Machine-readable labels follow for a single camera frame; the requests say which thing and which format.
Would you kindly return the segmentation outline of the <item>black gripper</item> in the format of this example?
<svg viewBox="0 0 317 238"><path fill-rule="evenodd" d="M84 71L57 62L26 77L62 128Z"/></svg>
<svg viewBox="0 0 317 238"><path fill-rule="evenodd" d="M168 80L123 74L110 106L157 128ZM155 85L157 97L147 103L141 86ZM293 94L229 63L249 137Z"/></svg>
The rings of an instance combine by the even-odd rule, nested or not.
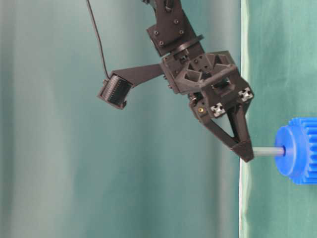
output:
<svg viewBox="0 0 317 238"><path fill-rule="evenodd" d="M244 162L254 158L246 123L253 98L228 51L162 56L164 76L176 94L186 95L195 118ZM213 119L227 115L233 136Z"/></svg>

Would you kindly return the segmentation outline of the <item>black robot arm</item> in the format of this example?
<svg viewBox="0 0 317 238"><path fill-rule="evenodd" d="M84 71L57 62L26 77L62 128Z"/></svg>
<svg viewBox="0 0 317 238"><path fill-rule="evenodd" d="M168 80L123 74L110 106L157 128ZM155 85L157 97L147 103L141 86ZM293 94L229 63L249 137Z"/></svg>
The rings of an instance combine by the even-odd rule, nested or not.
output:
<svg viewBox="0 0 317 238"><path fill-rule="evenodd" d="M170 88L187 95L197 120L245 162L254 158L246 123L253 92L227 51L206 53L178 0L151 0L148 35Z"/></svg>

